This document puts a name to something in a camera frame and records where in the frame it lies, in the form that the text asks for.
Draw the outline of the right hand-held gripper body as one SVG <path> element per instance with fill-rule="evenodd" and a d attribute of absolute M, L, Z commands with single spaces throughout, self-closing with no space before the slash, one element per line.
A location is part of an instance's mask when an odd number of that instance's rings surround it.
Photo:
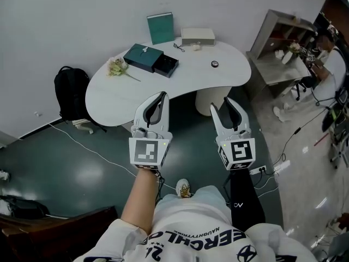
<path fill-rule="evenodd" d="M 255 139 L 251 130 L 229 130 L 216 137 L 218 154 L 226 170 L 248 169 L 256 160 Z"/>

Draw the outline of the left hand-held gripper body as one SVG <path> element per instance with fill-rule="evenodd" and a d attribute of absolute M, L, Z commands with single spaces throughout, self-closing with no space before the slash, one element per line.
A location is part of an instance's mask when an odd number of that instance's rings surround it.
<path fill-rule="evenodd" d="M 142 119 L 135 119 L 129 138 L 130 164 L 135 168 L 160 171 L 173 138 L 169 123 L 151 125 Z"/>

